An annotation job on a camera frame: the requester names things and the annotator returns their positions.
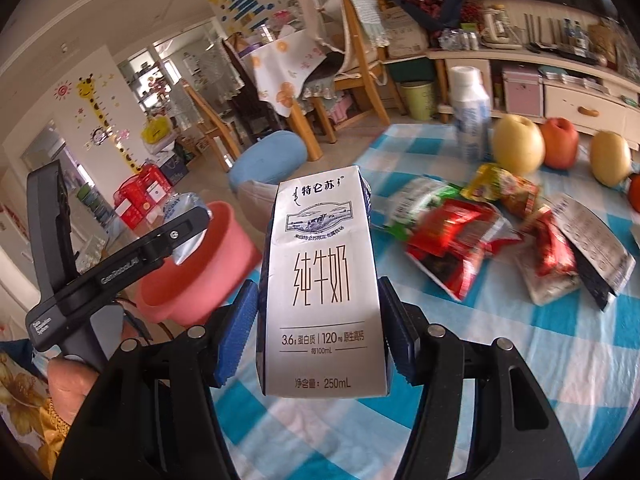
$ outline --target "red plastic bowl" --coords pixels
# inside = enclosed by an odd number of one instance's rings
[[[261,259],[226,202],[207,204],[213,218],[198,249],[181,265],[167,258],[140,280],[136,303],[151,322],[199,324],[223,304]]]

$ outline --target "human hand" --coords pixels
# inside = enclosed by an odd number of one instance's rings
[[[122,339],[138,334],[128,323],[124,323]],[[98,372],[83,363],[65,359],[62,355],[49,361],[47,367],[49,394],[56,413],[71,425],[80,411],[85,397],[98,379]]]

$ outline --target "white tablecloth with orange pattern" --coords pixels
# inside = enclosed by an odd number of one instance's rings
[[[245,65],[253,69],[258,98],[270,103],[281,116],[289,117],[306,78],[326,56],[306,30],[299,30],[247,57],[250,59],[244,58]]]

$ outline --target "blue checkered tablecloth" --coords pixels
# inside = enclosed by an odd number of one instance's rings
[[[372,188],[372,222],[387,198],[417,175],[468,182],[477,165],[456,155],[452,128],[391,126],[356,162]],[[565,192],[589,207],[636,257],[629,227],[636,218],[624,196],[598,184],[588,162],[569,172],[536,175],[547,196]],[[640,266],[606,312],[582,288],[546,306],[531,303],[513,265],[515,248],[486,260],[462,303],[455,303],[403,254],[402,245],[372,229],[376,269],[403,301],[463,339],[510,338],[547,394],[581,476],[606,453],[640,397]],[[257,281],[258,270],[250,278]],[[265,397],[255,371],[255,327],[236,376],[212,390],[220,425],[243,480],[387,480],[394,476],[414,423],[421,387],[395,373],[388,397],[299,400]],[[473,384],[465,381],[450,475],[464,471],[470,441]]]

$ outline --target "yellow pear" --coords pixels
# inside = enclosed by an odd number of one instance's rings
[[[495,161],[505,170],[526,175],[545,160],[545,139],[538,125],[520,115],[505,115],[494,126]]]
[[[631,173],[631,150],[626,140],[615,132],[601,130],[591,139],[591,171],[604,186],[614,187]]]

